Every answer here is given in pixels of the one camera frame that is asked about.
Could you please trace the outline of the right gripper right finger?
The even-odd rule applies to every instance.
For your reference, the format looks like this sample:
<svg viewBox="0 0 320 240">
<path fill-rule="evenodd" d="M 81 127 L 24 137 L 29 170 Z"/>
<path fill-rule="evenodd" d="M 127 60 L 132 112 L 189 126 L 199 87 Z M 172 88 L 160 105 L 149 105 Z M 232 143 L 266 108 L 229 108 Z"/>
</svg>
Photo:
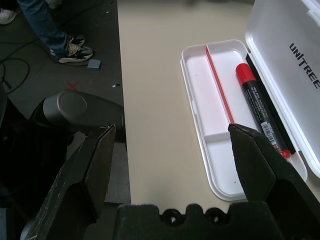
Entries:
<svg viewBox="0 0 320 240">
<path fill-rule="evenodd" d="M 229 124 L 237 175 L 250 202 L 263 202 L 286 240 L 320 238 L 320 203 L 297 170 L 252 128 Z"/>
</svg>

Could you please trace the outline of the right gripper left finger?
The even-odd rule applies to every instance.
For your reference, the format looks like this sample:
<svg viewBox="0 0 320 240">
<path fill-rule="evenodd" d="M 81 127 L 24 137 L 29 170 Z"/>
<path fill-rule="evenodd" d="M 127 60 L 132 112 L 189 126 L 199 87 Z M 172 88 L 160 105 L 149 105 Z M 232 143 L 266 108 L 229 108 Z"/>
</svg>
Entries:
<svg viewBox="0 0 320 240">
<path fill-rule="evenodd" d="M 92 131 L 58 172 L 23 240 L 81 240 L 100 218 L 110 180 L 114 125 Z"/>
</svg>

